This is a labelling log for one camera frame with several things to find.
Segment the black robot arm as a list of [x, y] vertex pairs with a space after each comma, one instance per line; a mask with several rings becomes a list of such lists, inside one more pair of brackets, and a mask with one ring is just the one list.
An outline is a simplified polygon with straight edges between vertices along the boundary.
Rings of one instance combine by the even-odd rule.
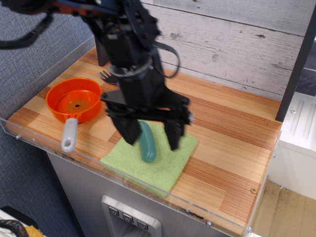
[[46, 17], [29, 33], [2, 41], [1, 49], [19, 49], [32, 45], [51, 24], [54, 14], [80, 16], [89, 26], [103, 50], [98, 56], [109, 59], [112, 75], [120, 89], [101, 95], [114, 126], [129, 144], [141, 134], [139, 120], [160, 121], [172, 150], [179, 146], [185, 125], [193, 115], [189, 99], [165, 85], [158, 51], [171, 51], [156, 41], [160, 34], [157, 19], [138, 0], [3, 0], [11, 11]]

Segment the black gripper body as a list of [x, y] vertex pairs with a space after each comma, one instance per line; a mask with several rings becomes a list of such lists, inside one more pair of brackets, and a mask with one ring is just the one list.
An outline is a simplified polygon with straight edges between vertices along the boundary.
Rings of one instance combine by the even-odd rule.
[[105, 92], [101, 96], [101, 100], [107, 104], [109, 116], [133, 117], [164, 123], [167, 120], [181, 121], [185, 124], [193, 122], [194, 117], [189, 111], [190, 100], [167, 88], [163, 76], [156, 70], [128, 77], [109, 72], [120, 83], [119, 89]]

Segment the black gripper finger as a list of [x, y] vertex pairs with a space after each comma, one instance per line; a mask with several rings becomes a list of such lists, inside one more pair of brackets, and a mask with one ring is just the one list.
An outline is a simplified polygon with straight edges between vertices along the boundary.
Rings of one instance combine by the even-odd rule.
[[141, 134], [141, 128], [138, 120], [133, 117], [112, 117], [112, 121], [124, 140], [128, 144], [134, 145]]
[[185, 123], [181, 121], [167, 120], [164, 123], [165, 133], [170, 149], [176, 150], [179, 147], [179, 140], [184, 135]]

